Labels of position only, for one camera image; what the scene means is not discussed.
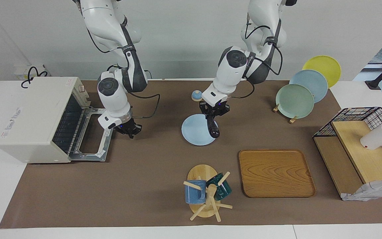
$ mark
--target blue plate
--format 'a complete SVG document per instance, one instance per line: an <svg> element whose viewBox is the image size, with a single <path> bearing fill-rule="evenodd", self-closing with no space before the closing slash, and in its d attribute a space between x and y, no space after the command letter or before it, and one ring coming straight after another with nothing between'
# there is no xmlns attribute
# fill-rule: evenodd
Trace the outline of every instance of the blue plate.
<svg viewBox="0 0 382 239"><path fill-rule="evenodd" d="M328 83L325 77L315 70L303 70L297 72L290 84L297 84L306 87L313 95L314 101L321 101L328 91Z"/></svg>
<svg viewBox="0 0 382 239"><path fill-rule="evenodd" d="M207 129L206 116L202 114L191 115L182 123L182 136L197 146L208 145L215 140Z"/></svg>

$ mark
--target blue mug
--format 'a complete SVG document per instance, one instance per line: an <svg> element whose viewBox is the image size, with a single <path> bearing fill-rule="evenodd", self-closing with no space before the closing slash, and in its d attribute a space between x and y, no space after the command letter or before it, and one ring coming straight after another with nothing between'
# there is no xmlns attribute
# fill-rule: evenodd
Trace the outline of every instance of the blue mug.
<svg viewBox="0 0 382 239"><path fill-rule="evenodd" d="M188 204L203 204L206 202L206 180L187 180L188 183L200 186L202 190L185 185L185 201Z"/></svg>

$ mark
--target light blue plate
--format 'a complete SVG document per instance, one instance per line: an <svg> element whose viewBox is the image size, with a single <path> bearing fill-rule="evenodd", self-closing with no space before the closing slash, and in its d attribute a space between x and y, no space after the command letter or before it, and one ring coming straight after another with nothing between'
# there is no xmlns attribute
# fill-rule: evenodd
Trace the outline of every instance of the light blue plate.
<svg viewBox="0 0 382 239"><path fill-rule="evenodd" d="M321 101L328 91L328 83L325 77L314 70L303 70L297 72L290 84L297 84L306 87L313 95L315 103Z"/></svg>
<svg viewBox="0 0 382 239"><path fill-rule="evenodd" d="M182 123L182 136L197 146L208 145L215 140L209 134L206 116L203 114L191 115Z"/></svg>
<svg viewBox="0 0 382 239"><path fill-rule="evenodd" d="M312 93L304 86L289 84L283 86L276 94L279 112L288 118L305 118L312 112L314 100Z"/></svg>

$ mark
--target brown table mat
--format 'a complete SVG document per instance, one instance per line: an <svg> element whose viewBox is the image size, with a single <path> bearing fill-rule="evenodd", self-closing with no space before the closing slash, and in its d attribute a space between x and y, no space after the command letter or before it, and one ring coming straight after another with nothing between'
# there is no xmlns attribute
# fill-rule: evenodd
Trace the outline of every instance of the brown table mat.
<svg viewBox="0 0 382 239"><path fill-rule="evenodd" d="M143 130L135 139L115 134L108 162L27 165L0 228L382 223L382 198L367 202L340 199L312 139L340 110L332 93L316 103L308 117L288 124L288 118L272 112L277 91L287 83L267 81L256 85L251 97L231 99L231 111L216 118L220 138L197 147L183 139L181 125L189 115L200 113L191 92L206 89L210 82L151 81L140 95L161 93L160 106L153 118L136 120ZM96 82L85 82L85 86L93 105L102 107ZM250 90L249 84L241 83L236 94ZM153 112L155 99L128 98L135 115ZM99 141L100 136L93 136L100 127L94 125L87 138ZM316 195L246 197L238 153L249 148L301 150ZM182 182L198 164L231 172L232 194L222 202L234 208L220 209L220 223L214 217L189 220L192 212L185 203Z"/></svg>

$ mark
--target mug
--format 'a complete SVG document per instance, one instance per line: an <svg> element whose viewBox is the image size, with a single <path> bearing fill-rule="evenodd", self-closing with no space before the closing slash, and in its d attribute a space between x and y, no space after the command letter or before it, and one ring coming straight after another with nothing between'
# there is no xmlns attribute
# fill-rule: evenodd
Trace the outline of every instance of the mug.
<svg viewBox="0 0 382 239"><path fill-rule="evenodd" d="M201 190L185 185L185 201L188 204L203 204L206 202L206 180L187 180L188 183L200 186Z"/></svg>
<svg viewBox="0 0 382 239"><path fill-rule="evenodd" d="M220 200L224 199L225 197L227 197L232 192L232 189L231 189L231 187L229 186L229 184L228 184L228 182L226 180L223 181L221 186L217 185L222 178L223 178L223 173L219 173L215 177L209 179L207 181L207 183L206 183L207 187L210 184L216 185L217 189L216 189L216 193L215 193L215 196L214 196L216 201L220 201Z"/></svg>

